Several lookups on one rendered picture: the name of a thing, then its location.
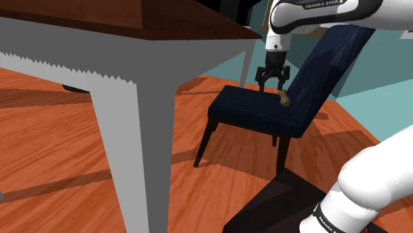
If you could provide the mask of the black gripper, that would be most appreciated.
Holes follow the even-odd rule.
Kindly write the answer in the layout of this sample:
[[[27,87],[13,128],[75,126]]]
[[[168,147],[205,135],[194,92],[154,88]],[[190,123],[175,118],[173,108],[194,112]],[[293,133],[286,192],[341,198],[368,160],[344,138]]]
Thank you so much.
[[[279,80],[277,89],[281,91],[286,80],[290,78],[290,66],[285,65],[286,52],[266,51],[265,67],[258,67],[255,75],[255,81],[258,82],[259,91],[264,92],[265,82],[270,75],[277,75]]]

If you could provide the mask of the small tan bottle-shaped object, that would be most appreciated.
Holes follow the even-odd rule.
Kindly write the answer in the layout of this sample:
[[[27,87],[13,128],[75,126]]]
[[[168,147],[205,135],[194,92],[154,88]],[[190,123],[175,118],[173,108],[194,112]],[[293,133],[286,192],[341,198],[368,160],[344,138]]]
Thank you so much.
[[[278,96],[280,96],[280,104],[283,107],[288,107],[291,104],[291,100],[287,96],[287,91],[285,89],[278,91]]]

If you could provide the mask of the dark blue upholstered chair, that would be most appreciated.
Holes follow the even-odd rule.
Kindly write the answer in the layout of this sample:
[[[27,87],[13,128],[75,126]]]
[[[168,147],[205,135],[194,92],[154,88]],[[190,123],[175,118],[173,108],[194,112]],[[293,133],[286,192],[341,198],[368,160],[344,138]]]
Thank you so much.
[[[278,94],[226,85],[208,108],[208,121],[194,166],[198,167],[220,123],[268,134],[278,148],[276,173],[285,168],[291,138],[301,138],[344,73],[362,51],[373,28],[339,24],[330,27],[299,69],[286,91]]]

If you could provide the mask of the dark robot stand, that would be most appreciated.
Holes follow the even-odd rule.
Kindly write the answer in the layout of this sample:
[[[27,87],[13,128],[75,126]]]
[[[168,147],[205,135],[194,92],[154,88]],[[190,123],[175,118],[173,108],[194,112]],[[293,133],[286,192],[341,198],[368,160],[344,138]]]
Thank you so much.
[[[223,228],[222,233],[388,233],[372,223],[388,199],[366,199],[342,171],[327,192],[285,168]]]

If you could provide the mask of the grey table with brown top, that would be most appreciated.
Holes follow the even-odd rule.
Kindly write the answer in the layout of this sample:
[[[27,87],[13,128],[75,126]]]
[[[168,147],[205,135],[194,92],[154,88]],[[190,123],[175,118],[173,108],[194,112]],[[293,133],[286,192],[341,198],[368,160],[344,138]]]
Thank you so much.
[[[167,233],[176,89],[260,35],[195,0],[0,0],[0,67],[90,92],[127,233]]]

